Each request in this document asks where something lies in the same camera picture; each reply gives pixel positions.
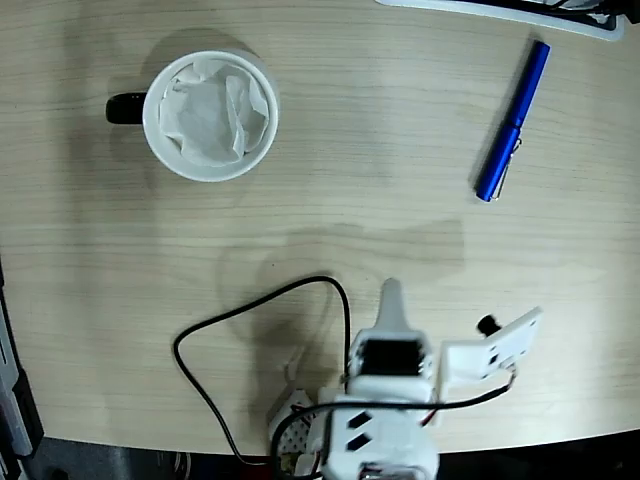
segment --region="tissue paper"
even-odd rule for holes
[[[196,164],[219,167],[258,146],[269,122],[255,77],[221,60],[196,60],[171,80],[160,102],[160,129]]]

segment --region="black cable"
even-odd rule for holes
[[[202,387],[202,385],[200,385],[200,382],[198,382],[196,377],[193,375],[193,373],[191,373],[189,368],[184,363],[184,360],[182,359],[182,356],[180,354],[180,343],[189,335],[197,332],[198,330],[201,330],[203,328],[209,327],[216,323],[219,323],[224,320],[228,320],[232,317],[236,317],[238,315],[246,313],[249,310],[253,310],[254,308],[264,305],[265,303],[270,302],[271,300],[277,297],[280,297],[281,295],[284,295],[285,293],[288,293],[292,290],[295,290],[297,288],[300,288],[302,286],[309,285],[312,283],[329,283],[336,289],[336,291],[340,295],[340,299],[342,301],[342,308],[344,312],[344,378],[346,381],[346,379],[348,378],[349,345],[351,341],[351,311],[349,308],[349,299],[342,285],[340,285],[340,283],[336,279],[326,275],[316,275],[316,276],[297,280],[293,283],[285,285],[284,287],[281,287],[269,293],[268,295],[265,295],[264,297],[254,300],[253,302],[248,303],[244,306],[238,307],[227,313],[217,315],[208,320],[198,322],[188,327],[187,329],[183,330],[182,332],[180,332],[178,336],[175,338],[175,340],[173,341],[173,355],[176,359],[178,367],[180,368],[184,376],[187,378],[187,380],[189,380],[191,385],[200,394],[200,396],[205,401],[209,409],[213,412],[216,419],[218,420],[218,423],[220,424],[220,427],[222,428],[222,431],[224,433],[224,436],[227,439],[227,442],[229,443],[229,447],[231,448],[231,451],[236,456],[236,458],[244,465],[265,466],[267,464],[262,462],[258,462],[258,463],[250,462],[244,459],[244,457],[240,453],[240,450],[238,449],[235,443],[235,440],[233,439],[231,430],[229,429],[229,426],[227,425],[227,422],[225,421],[222,413],[220,412],[218,407],[215,405],[215,403],[213,402],[209,394]],[[280,461],[278,457],[278,446],[280,444],[282,435],[287,430],[287,428],[289,428],[295,421],[301,419],[302,417],[305,417],[307,415],[310,415],[316,412],[333,411],[333,410],[344,409],[344,408],[350,408],[350,409],[358,408],[358,409],[369,409],[369,410],[386,409],[386,410],[433,410],[433,411],[465,408],[465,407],[470,407],[473,405],[478,405],[480,403],[487,402],[507,392],[511,387],[511,384],[513,383],[514,378],[515,378],[515,374],[512,376],[511,381],[507,385],[504,385],[503,387],[497,388],[488,393],[480,395],[479,397],[475,397],[475,398],[460,401],[460,402],[451,402],[451,403],[338,402],[338,403],[318,404],[318,405],[313,405],[311,407],[303,408],[286,417],[282,422],[280,422],[280,424],[276,428],[276,431],[274,432],[273,438],[271,440],[271,447],[270,447],[270,460],[271,460],[272,468],[274,471],[274,477],[276,479],[283,479],[283,480],[312,480],[322,476],[322,473],[320,472],[313,473],[311,475],[303,475],[303,476],[288,475],[284,473],[280,468]]]
[[[493,400],[496,397],[506,393],[511,388],[515,374],[512,374],[511,380],[506,385],[491,390],[478,397],[470,398],[468,400],[461,400],[459,402],[449,403],[386,403],[386,402],[336,402],[336,403],[321,403],[313,405],[311,407],[304,408],[297,412],[292,413],[285,418],[273,433],[271,439],[271,448],[269,456],[271,457],[271,466],[273,469],[273,477],[275,480],[314,480],[322,476],[322,472],[313,473],[310,475],[289,475],[282,471],[280,468],[280,461],[278,459],[278,445],[284,432],[289,428],[293,422],[300,418],[310,415],[312,413],[319,413],[324,411],[333,411],[338,409],[363,409],[363,410],[453,410],[457,408],[472,407],[479,405],[489,400]]]
[[[228,320],[229,318],[241,315],[245,312],[248,312],[249,310],[253,310],[254,308],[264,305],[265,303],[270,302],[271,300],[281,295],[284,295],[285,293],[288,293],[292,290],[300,288],[304,285],[309,285],[311,283],[331,284],[337,290],[338,294],[340,295],[340,299],[342,300],[342,308],[344,311],[344,375],[345,375],[344,378],[346,379],[347,373],[348,373],[347,370],[348,370],[348,360],[349,360],[349,345],[351,342],[351,311],[349,308],[349,299],[347,298],[347,293],[345,292],[342,285],[340,285],[340,283],[336,279],[328,277],[326,275],[315,275],[312,277],[307,277],[307,278],[297,280],[293,283],[290,283],[289,285],[285,285],[284,287],[279,288],[278,290],[275,290],[274,292],[269,293],[268,295],[265,295],[262,298],[254,300],[253,302],[248,303],[242,307],[238,307],[234,310],[231,310],[230,312],[223,313],[221,315],[216,315],[215,317],[212,317],[208,320],[204,320],[202,322],[196,323],[195,325],[192,325],[187,329],[183,330],[182,332],[180,332],[178,336],[175,338],[175,340],[173,341],[173,356],[175,357],[176,362],[178,363],[178,367],[180,368],[184,376],[187,378],[187,380],[189,380],[191,385],[193,385],[193,388],[195,388],[196,391],[200,394],[200,396],[205,401],[209,409],[216,416],[218,423],[220,424],[220,428],[222,428],[222,432],[224,433],[224,436],[226,437],[227,442],[229,443],[229,447],[231,448],[231,451],[236,456],[236,458],[245,465],[264,466],[266,465],[266,463],[255,463],[255,462],[250,462],[244,459],[244,457],[240,453],[240,450],[238,450],[236,442],[233,439],[233,435],[231,434],[231,430],[229,430],[229,426],[227,425],[227,422],[222,416],[222,413],[220,412],[218,407],[216,407],[215,403],[213,402],[213,400],[211,400],[211,397],[205,391],[202,385],[200,385],[200,382],[198,382],[196,377],[193,375],[193,373],[191,373],[191,371],[187,368],[186,364],[184,363],[184,360],[180,355],[180,343],[182,342],[182,340],[187,338],[192,333],[197,332],[198,330],[201,330],[205,327],[222,322],[224,320]]]

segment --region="wooden table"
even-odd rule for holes
[[[389,276],[435,346],[546,312],[515,388],[450,413],[443,451],[640,427],[640,28],[618,43],[372,0],[9,0],[0,249],[49,436],[226,452],[170,344],[187,325],[330,272],[370,326]],[[553,51],[503,198],[470,179],[530,36]],[[104,104],[178,56],[244,46],[278,79],[276,142],[250,174],[166,170]],[[243,452],[267,411],[337,380],[342,319],[316,286],[187,340]],[[460,391],[460,397],[475,393]]]

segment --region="pen clip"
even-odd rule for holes
[[[518,137],[518,139],[516,140],[516,144],[513,147],[513,150],[511,150],[511,154],[509,154],[509,161],[507,162],[507,166],[504,167],[504,171],[500,176],[500,181],[498,182],[498,188],[496,188],[495,193],[491,196],[491,200],[497,200],[498,198],[500,198],[500,193],[502,193],[502,187],[504,186],[504,178],[507,176],[507,170],[509,170],[509,165],[511,165],[511,159],[513,158],[513,154],[516,153],[520,148],[520,145],[522,145],[522,139]]]

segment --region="black mug handle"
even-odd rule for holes
[[[107,121],[117,125],[142,125],[146,93],[121,93],[107,100]]]

